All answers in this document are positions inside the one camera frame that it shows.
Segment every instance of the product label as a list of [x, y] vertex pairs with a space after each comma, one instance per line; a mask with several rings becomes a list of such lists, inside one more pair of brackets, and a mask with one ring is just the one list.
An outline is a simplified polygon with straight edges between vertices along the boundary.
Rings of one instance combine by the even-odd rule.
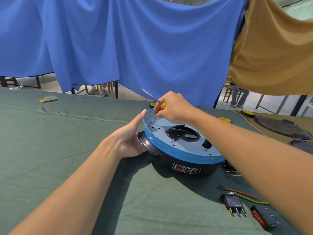
[[172, 168], [176, 171], [181, 171], [181, 172], [188, 173], [188, 174], [199, 174], [201, 170], [200, 168], [185, 167], [185, 166], [177, 165], [175, 163], [173, 164]]

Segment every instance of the hand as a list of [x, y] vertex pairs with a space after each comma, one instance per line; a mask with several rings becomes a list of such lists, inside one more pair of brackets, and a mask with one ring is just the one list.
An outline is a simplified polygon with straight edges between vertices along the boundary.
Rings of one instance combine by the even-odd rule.
[[118, 155], [121, 158], [135, 157], [146, 151], [140, 144], [136, 133], [137, 127], [145, 117], [146, 113], [147, 110], [144, 109], [129, 124], [119, 128], [109, 136], [109, 138], [112, 139], [112, 142], [118, 144]]
[[154, 113], [159, 118], [166, 118], [173, 124], [187, 123], [195, 108], [185, 100], [182, 94], [169, 91], [159, 101], [165, 102], [165, 109], [161, 108], [159, 102], [154, 107]]

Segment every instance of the sneaker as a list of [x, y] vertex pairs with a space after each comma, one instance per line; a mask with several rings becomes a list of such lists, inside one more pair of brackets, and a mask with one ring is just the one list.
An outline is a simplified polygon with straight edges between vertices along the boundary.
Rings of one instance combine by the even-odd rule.
[[108, 96], [108, 94], [106, 93], [105, 89], [102, 88], [101, 92], [102, 92], [102, 96]]
[[98, 89], [92, 89], [91, 91], [88, 91], [89, 95], [95, 95], [95, 94], [98, 94], [98, 93], [99, 93]]

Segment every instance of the screwdriver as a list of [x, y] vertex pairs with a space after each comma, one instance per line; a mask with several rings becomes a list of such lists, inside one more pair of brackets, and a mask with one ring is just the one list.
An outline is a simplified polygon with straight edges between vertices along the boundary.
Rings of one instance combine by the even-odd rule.
[[159, 103], [161, 104], [161, 108], [162, 108], [162, 109], [165, 109], [165, 107], [166, 107], [166, 103], [165, 103], [165, 102], [159, 101], [157, 98], [155, 98], [153, 95], [151, 95], [149, 92], [143, 90], [142, 88], [140, 88], [140, 90], [142, 90], [144, 93], [148, 94], [148, 95], [151, 96], [153, 99], [155, 99], [157, 102], [159, 102]]

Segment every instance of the right hand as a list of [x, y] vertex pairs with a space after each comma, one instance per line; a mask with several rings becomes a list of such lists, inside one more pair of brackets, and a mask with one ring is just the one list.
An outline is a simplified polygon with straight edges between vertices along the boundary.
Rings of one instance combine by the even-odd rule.
[[166, 103], [165, 109], [162, 109], [161, 104], [157, 102], [153, 112], [157, 117], [166, 118], [173, 124], [187, 123], [193, 114], [193, 110], [195, 110], [182, 94], [176, 94], [172, 91], [162, 96], [159, 101]]

